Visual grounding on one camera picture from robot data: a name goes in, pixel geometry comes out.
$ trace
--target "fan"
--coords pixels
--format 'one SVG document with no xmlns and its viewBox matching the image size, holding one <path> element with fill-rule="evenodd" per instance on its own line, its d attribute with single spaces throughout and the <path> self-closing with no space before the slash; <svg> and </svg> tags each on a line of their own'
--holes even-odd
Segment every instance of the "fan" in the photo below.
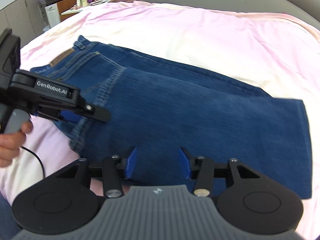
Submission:
<svg viewBox="0 0 320 240">
<path fill-rule="evenodd" d="M 40 15 L 42 17 L 42 20 L 45 26 L 44 31 L 46 31 L 49 29 L 49 22 L 48 22 L 47 14 L 45 13 L 45 0 L 37 0 L 37 3 L 38 3 Z"/>
</svg>

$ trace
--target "white logo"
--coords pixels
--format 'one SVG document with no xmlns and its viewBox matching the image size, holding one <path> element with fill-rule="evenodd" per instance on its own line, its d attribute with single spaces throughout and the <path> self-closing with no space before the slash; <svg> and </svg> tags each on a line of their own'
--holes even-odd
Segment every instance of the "white logo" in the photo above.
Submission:
<svg viewBox="0 0 320 240">
<path fill-rule="evenodd" d="M 66 90 L 61 90 L 61 88 L 56 88 L 54 86 L 51 86 L 49 84 L 44 84 L 44 83 L 41 83 L 40 81 L 37 82 L 37 86 L 39 87 L 43 87 L 43 88 L 47 88 L 47 89 L 50 89 L 50 90 L 53 90 L 53 91 L 56 91 L 56 92 L 59 92 L 61 94 L 67 94 L 68 92 Z"/>
<path fill-rule="evenodd" d="M 157 195 L 159 195 L 159 194 L 161 194 L 162 193 L 162 189 L 160 189 L 160 188 L 156 188 L 156 189 L 154 189 L 153 190 L 153 193 L 155 193 L 155 194 L 157 194 Z"/>
</svg>

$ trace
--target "denim fabric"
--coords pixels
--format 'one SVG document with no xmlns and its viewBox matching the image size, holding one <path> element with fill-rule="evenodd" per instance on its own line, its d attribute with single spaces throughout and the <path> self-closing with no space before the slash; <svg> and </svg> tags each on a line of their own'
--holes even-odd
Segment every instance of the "denim fabric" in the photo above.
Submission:
<svg viewBox="0 0 320 240">
<path fill-rule="evenodd" d="M 185 146 L 216 162 L 237 157 L 301 198 L 311 197 L 311 142 L 301 100 L 272 98 L 209 70 L 82 36 L 74 49 L 55 67 L 31 71 L 78 86 L 88 102 L 111 111 L 109 123 L 85 117 L 56 123 L 81 156 L 97 162 L 137 146 L 133 180 L 191 188 L 178 164 Z"/>
<path fill-rule="evenodd" d="M 20 232 L 9 203 L 0 193 L 0 239 L 10 240 Z"/>
</svg>

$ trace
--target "white bottle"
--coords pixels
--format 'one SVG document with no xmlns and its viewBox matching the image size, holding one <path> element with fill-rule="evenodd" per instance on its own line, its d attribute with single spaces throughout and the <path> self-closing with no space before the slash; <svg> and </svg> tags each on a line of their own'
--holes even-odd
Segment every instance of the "white bottle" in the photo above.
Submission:
<svg viewBox="0 0 320 240">
<path fill-rule="evenodd" d="M 82 5 L 82 7 L 88 6 L 88 1 L 87 0 L 81 0 L 81 5 Z"/>
<path fill-rule="evenodd" d="M 78 6 L 78 7 L 81 6 L 81 0 L 77 0 L 77 6 Z"/>
</svg>

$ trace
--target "black cable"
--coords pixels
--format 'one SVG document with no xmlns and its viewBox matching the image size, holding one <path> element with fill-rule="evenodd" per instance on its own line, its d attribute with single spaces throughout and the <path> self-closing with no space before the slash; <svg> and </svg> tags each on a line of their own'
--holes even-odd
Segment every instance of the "black cable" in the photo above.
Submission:
<svg viewBox="0 0 320 240">
<path fill-rule="evenodd" d="M 42 163 L 42 161 L 40 160 L 40 158 L 38 157 L 38 155 L 36 155 L 33 151 L 30 151 L 29 149 L 27 149 L 27 148 L 25 148 L 25 147 L 23 147 L 23 146 L 21 146 L 21 148 L 24 149 L 24 150 L 26 150 L 26 151 L 28 151 L 28 152 L 30 152 L 34 157 L 37 158 L 37 160 L 39 161 L 39 163 L 40 163 L 40 165 L 41 165 L 41 168 L 42 168 L 43 178 L 45 179 L 45 169 L 44 169 L 43 163 Z"/>
</svg>

